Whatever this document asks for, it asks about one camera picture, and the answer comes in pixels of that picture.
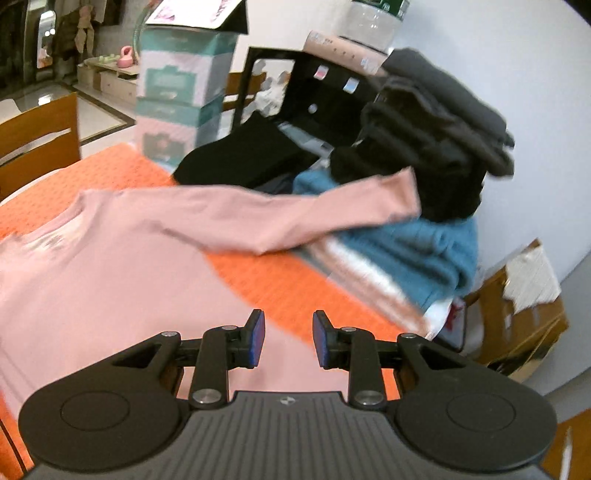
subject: chair backrest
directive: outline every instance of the chair backrest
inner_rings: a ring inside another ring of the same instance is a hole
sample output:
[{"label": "chair backrest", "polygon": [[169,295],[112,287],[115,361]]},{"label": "chair backrest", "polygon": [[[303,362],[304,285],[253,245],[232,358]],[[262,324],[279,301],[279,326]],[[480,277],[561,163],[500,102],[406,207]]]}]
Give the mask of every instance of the chair backrest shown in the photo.
[{"label": "chair backrest", "polygon": [[[228,75],[228,83],[226,84],[226,96],[238,95],[238,88],[240,86],[240,77],[242,72],[232,72]],[[262,83],[267,79],[267,73],[263,72],[259,75],[253,75],[251,82],[248,84],[248,96],[246,97],[245,105],[253,102],[255,95],[261,91]],[[234,110],[236,100],[225,100],[223,103],[223,111]]]},{"label": "chair backrest", "polygon": [[80,160],[76,94],[58,98],[0,124],[0,158],[45,135],[61,134],[0,165],[0,200],[46,173]]}]

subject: blue clothing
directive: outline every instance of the blue clothing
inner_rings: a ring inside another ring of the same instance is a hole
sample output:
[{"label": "blue clothing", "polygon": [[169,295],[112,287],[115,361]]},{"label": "blue clothing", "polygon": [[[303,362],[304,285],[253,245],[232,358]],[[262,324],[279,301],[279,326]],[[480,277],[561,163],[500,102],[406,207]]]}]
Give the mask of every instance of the blue clothing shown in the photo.
[{"label": "blue clothing", "polygon": [[[337,186],[326,170],[306,170],[295,178],[294,193],[320,194]],[[476,275],[474,218],[445,223],[417,218],[335,236],[390,275],[423,311],[437,300],[469,293]]]}]

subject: shirt sleeve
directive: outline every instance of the shirt sleeve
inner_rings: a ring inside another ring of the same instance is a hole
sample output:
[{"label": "shirt sleeve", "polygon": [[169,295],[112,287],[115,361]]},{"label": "shirt sleeve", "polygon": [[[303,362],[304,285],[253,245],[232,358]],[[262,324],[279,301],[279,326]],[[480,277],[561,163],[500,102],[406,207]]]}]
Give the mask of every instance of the shirt sleeve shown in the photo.
[{"label": "shirt sleeve", "polygon": [[317,196],[274,196],[233,186],[130,189],[113,195],[120,215],[156,224],[166,234],[217,252],[285,250],[330,232],[420,214],[411,169],[351,182]]}]

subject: black cable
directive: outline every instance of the black cable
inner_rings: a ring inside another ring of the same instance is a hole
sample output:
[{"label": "black cable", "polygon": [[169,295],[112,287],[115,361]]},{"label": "black cable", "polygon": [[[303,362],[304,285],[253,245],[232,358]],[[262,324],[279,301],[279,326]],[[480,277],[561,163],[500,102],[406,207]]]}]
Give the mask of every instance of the black cable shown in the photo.
[{"label": "black cable", "polygon": [[22,461],[21,454],[18,453],[17,446],[14,445],[12,438],[10,438],[10,434],[8,433],[7,428],[4,426],[4,422],[2,421],[2,419],[0,419],[0,427],[2,428],[2,431],[4,432],[6,439],[8,440],[8,444],[12,448],[12,452],[14,453],[14,456],[17,458],[17,462],[20,465],[23,474],[26,475],[27,474],[27,467],[25,466],[25,462]]}]

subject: gray ribbed panel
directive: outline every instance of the gray ribbed panel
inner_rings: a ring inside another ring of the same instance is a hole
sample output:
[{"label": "gray ribbed panel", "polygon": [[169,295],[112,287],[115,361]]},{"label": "gray ribbed panel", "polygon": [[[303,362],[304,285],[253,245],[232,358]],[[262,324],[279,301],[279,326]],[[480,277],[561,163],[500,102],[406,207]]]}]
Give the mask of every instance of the gray ribbed panel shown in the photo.
[{"label": "gray ribbed panel", "polygon": [[[282,398],[295,403],[284,405]],[[48,466],[30,480],[548,480],[531,467],[502,475],[457,473],[410,450],[379,413],[338,393],[240,392],[228,407],[193,414],[177,440],[140,465],[81,475]]]}]

